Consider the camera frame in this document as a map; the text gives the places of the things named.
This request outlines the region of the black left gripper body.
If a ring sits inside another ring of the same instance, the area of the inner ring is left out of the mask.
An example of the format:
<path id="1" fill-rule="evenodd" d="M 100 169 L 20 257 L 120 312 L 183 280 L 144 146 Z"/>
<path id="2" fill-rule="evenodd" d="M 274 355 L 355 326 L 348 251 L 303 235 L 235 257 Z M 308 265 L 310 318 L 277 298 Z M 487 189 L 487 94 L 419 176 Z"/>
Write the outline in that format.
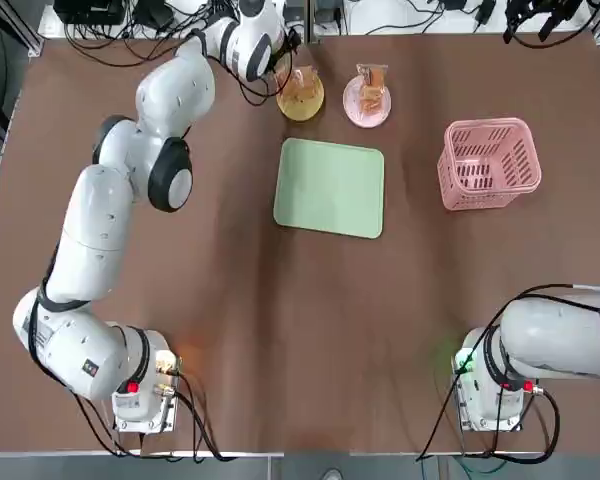
<path id="1" fill-rule="evenodd" d="M 296 53 L 301 45 L 301 35 L 294 29 L 282 30 L 281 43 L 278 49 L 278 59 L 281 60 L 287 54 Z"/>

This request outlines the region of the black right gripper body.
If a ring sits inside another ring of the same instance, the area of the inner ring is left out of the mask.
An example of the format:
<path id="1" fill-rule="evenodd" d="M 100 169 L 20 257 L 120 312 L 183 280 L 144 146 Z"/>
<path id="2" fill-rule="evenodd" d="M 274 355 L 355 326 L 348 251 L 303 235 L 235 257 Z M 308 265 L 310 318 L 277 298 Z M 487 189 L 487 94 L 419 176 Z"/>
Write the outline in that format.
<path id="1" fill-rule="evenodd" d="M 520 1 L 523 13 L 575 13 L 581 0 L 528 0 Z"/>

